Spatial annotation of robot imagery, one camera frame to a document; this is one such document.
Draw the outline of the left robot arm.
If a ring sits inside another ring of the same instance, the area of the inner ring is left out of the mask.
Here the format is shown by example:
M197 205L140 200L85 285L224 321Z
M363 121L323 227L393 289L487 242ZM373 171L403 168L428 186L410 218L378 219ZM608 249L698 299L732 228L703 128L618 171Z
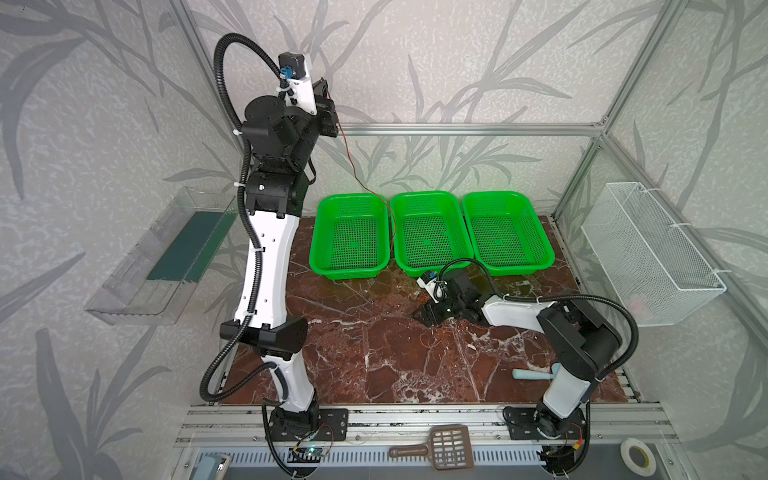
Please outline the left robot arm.
M242 114L234 108L224 74L225 55L233 45L255 53L278 81L275 94L252 100ZM226 343L203 374L199 394L206 402L218 402L269 372L278 393L271 404L275 418L313 429L320 413L302 353L308 322L288 315L286 284L304 200L316 177L311 160L314 147L320 137L335 138L340 133L335 103L327 81L312 79L304 55L284 52L272 59L254 40L239 33L227 33L218 40L213 72L221 104L243 145L235 200L248 251L238 306L221 330ZM255 349L261 365L234 386L212 392L209 385L214 374L238 345Z

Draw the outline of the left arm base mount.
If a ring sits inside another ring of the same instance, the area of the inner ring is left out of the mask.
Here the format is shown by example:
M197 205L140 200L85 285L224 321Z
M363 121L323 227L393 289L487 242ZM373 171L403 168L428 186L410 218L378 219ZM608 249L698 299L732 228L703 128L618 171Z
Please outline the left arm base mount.
M268 417L267 427L273 442L297 441L313 437L320 441L343 441L349 426L349 410L312 408L306 412L288 412L276 408Z

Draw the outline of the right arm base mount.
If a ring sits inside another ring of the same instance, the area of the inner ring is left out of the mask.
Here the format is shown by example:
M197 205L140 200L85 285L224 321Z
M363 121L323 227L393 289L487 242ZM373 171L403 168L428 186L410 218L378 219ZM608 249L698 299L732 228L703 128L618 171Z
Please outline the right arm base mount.
M568 417L560 418L542 402L535 407L506 406L502 418L512 440L579 440L586 415L577 407Z

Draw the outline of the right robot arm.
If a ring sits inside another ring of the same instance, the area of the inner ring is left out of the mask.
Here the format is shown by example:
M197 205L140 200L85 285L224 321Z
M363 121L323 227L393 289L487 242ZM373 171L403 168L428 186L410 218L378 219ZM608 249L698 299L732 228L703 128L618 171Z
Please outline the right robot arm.
M464 319L484 328L510 327L543 334L560 367L534 410L505 409L505 422L523 425L557 440L585 413L598 385L635 353L639 326L623 305L599 295L567 292L554 296L503 294L480 261L460 258L417 278L430 300L413 318L428 327Z

